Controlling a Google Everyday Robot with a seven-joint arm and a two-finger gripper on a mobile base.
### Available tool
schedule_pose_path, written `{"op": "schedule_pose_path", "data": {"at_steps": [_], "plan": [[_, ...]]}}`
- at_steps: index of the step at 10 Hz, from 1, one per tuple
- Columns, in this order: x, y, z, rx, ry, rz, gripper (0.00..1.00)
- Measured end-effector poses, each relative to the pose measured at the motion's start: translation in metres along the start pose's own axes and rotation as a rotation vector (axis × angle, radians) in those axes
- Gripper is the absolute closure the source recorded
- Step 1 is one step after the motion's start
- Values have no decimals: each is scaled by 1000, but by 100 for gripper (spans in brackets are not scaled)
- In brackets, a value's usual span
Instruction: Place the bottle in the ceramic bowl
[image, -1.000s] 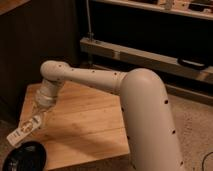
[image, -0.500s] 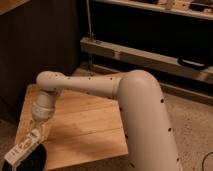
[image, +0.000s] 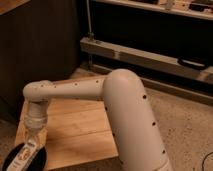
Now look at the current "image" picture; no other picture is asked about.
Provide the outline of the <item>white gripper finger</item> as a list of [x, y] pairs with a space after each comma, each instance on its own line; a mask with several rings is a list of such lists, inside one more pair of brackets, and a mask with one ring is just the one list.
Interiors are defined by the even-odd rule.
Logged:
[[38, 138], [39, 138], [39, 148], [43, 148], [46, 144], [47, 130], [46, 129], [41, 130], [38, 134]]
[[24, 134], [24, 142], [31, 142], [33, 140], [33, 134], [29, 131], [26, 131]]

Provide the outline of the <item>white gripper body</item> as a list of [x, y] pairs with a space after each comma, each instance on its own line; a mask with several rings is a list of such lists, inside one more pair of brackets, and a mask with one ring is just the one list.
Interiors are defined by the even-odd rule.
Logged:
[[24, 125], [28, 131], [40, 132], [47, 125], [47, 116], [46, 115], [39, 115], [39, 116], [26, 115], [24, 118]]

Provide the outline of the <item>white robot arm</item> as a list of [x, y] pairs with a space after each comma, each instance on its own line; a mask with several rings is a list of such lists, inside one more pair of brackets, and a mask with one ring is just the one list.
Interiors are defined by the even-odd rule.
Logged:
[[55, 84], [27, 84], [25, 127], [35, 132], [47, 123], [52, 98], [101, 100], [124, 171], [173, 171], [157, 121], [141, 79], [127, 69], [116, 69], [102, 78]]

